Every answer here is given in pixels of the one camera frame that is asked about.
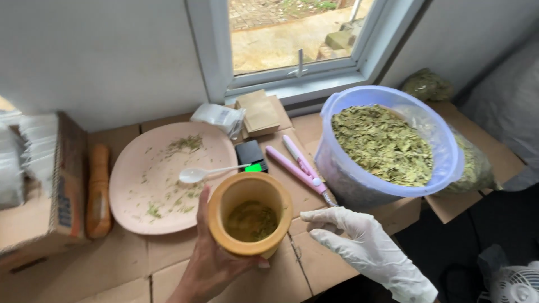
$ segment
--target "window handle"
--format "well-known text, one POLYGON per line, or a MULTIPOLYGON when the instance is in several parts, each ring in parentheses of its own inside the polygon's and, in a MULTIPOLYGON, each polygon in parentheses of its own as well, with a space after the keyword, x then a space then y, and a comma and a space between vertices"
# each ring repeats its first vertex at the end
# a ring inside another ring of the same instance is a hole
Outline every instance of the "window handle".
POLYGON ((298 69, 297 70, 293 70, 291 72, 289 72, 288 74, 286 74, 287 77, 301 77, 303 76, 304 74, 307 73, 307 69, 303 69, 303 49, 299 49, 298 50, 298 69))

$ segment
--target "white plastic spoon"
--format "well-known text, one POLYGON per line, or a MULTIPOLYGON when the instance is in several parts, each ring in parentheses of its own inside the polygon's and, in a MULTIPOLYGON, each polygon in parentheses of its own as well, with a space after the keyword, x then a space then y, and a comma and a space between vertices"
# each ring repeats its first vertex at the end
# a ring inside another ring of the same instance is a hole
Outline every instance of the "white plastic spoon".
POLYGON ((183 183, 197 183, 198 181, 204 179, 204 177, 208 176, 209 174, 220 173, 221 171, 243 168, 250 165, 251 164, 249 163, 249 164, 219 168, 219 169, 214 169, 214 170, 205 170, 202 168, 186 168, 179 173, 178 178, 183 183))

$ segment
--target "gloved hand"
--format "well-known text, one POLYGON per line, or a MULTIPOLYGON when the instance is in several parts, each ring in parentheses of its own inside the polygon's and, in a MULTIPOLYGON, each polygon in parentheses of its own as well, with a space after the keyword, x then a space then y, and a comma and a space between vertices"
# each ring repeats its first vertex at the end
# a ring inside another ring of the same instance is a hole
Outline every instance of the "gloved hand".
POLYGON ((304 211, 305 222, 333 223, 351 238, 328 230, 313 229, 312 238, 339 254, 367 278, 382 284, 401 303, 432 303, 438 295, 434 285, 412 264, 373 216, 345 209, 304 211))

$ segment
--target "digital scale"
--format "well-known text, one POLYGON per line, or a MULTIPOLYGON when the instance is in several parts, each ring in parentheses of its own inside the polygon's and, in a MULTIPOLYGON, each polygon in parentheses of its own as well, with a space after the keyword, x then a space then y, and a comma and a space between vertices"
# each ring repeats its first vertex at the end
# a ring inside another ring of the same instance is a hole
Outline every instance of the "digital scale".
POLYGON ((252 164, 241 168, 241 170, 268 172, 268 165, 266 164, 262 150, 258 146, 257 140, 236 145, 236 155, 238 156, 238 165, 252 164))

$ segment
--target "stack of tea bags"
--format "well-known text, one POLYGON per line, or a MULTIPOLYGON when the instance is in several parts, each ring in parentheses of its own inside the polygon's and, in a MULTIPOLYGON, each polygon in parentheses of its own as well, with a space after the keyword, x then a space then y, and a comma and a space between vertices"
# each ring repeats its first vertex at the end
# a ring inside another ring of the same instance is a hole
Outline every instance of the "stack of tea bags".
POLYGON ((23 140, 0 124, 0 210, 24 203, 23 140))
POLYGON ((23 116, 19 130, 26 139, 26 173, 41 182, 43 191, 52 194, 54 155, 58 141, 58 117, 56 114, 23 116))

